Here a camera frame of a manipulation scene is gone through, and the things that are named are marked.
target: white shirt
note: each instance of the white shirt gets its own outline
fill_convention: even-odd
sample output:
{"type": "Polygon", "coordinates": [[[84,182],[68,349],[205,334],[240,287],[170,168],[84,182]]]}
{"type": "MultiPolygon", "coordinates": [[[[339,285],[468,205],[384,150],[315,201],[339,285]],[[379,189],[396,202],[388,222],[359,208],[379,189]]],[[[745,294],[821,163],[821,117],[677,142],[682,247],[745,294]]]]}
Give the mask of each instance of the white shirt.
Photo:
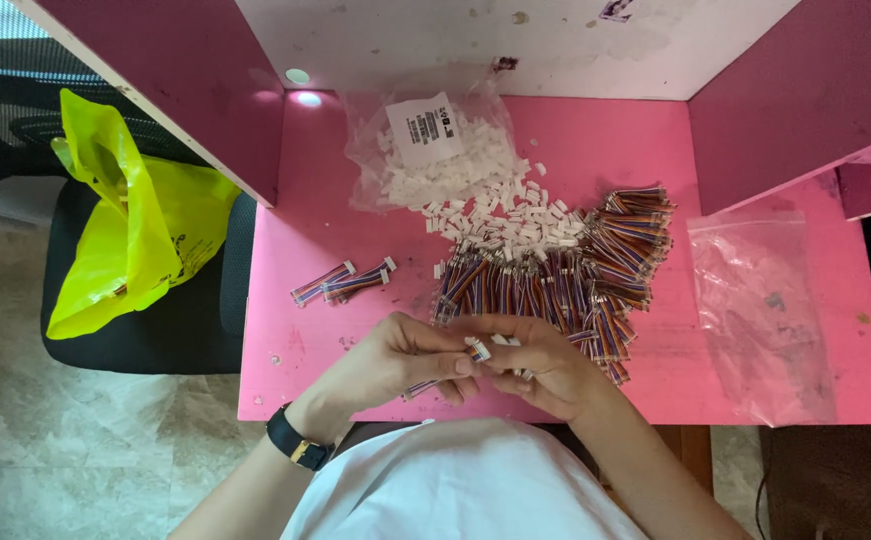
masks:
{"type": "Polygon", "coordinates": [[[315,475],[283,540],[644,540],[548,433],[484,418],[425,423],[347,449],[315,475]]]}

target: left hand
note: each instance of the left hand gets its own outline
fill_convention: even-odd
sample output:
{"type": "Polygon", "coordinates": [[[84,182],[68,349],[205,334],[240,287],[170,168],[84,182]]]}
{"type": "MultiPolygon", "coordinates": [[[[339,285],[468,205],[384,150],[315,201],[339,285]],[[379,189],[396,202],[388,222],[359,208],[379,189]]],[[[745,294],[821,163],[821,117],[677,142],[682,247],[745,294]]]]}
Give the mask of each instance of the left hand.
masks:
{"type": "MultiPolygon", "coordinates": [[[[462,337],[394,312],[322,374],[285,415],[302,436],[331,442],[332,431],[353,414],[384,405],[416,383],[465,379],[473,384],[476,365],[465,348],[462,337]]],[[[445,385],[440,389],[453,401],[445,385]]]]}

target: pink desk surface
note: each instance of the pink desk surface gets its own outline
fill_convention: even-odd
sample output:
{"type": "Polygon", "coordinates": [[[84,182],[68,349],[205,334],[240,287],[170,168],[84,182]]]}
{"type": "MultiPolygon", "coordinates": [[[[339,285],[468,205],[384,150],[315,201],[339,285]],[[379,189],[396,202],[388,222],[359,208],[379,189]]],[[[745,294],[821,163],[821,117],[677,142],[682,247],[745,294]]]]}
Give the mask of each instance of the pink desk surface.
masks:
{"type": "MultiPolygon", "coordinates": [[[[421,215],[376,215],[348,208],[358,168],[345,158],[345,116],[333,96],[306,108],[288,100],[279,203],[259,207],[242,358],[238,418],[267,420],[345,354],[386,314],[428,320],[436,287],[432,265],[451,243],[425,233],[421,215]],[[389,285],[346,305],[299,309],[288,291],[351,260],[367,269],[392,256],[389,285]]],[[[634,313],[639,333],[622,390],[654,424],[742,424],[724,397],[698,329],[685,220],[699,215],[685,103],[573,98],[506,98],[520,154],[542,162],[529,178],[570,206],[593,206],[612,188],[662,183],[679,204],[675,245],[652,284],[650,313],[634,313]],[[529,143],[538,141],[538,146],[529,143]]],[[[861,229],[841,214],[834,177],[810,179],[756,202],[802,209],[809,222],[809,264],[835,376],[838,422],[871,424],[871,285],[861,229]]],[[[507,416],[552,421],[486,382],[477,399],[453,408],[432,391],[357,415],[357,420],[420,421],[507,416]]]]}

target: ziplock bag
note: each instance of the ziplock bag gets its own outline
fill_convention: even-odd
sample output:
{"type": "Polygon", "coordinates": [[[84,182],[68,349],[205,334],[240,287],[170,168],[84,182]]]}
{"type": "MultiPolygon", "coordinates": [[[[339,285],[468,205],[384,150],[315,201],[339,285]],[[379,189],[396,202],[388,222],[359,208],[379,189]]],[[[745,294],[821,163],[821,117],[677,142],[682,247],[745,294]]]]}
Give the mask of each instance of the ziplock bag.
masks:
{"type": "Polygon", "coordinates": [[[50,339],[91,334],[191,279],[225,241],[239,192],[213,168],[141,155],[113,106],[67,89],[61,97],[66,138],[52,149],[102,200],[59,292],[50,339]]]}
{"type": "Polygon", "coordinates": [[[340,92],[349,125],[345,155],[361,169],[355,210],[386,212],[468,199],[522,178],[512,119],[485,65],[454,63],[417,73],[389,92],[340,92]]]}
{"type": "Polygon", "coordinates": [[[836,419],[797,211],[688,220],[698,319],[737,413],[769,426],[836,419]]]}

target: gold watch buckle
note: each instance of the gold watch buckle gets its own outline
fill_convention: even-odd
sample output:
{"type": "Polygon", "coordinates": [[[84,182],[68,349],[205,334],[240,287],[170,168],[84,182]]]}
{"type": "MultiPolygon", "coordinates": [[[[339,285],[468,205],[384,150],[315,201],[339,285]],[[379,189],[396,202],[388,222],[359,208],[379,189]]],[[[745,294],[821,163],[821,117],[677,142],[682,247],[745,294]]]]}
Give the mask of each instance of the gold watch buckle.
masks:
{"type": "Polygon", "coordinates": [[[289,458],[292,460],[292,463],[298,463],[302,458],[302,455],[309,449],[309,445],[312,444],[309,441],[303,439],[302,442],[299,443],[299,446],[295,448],[295,451],[292,453],[292,456],[289,458]]]}

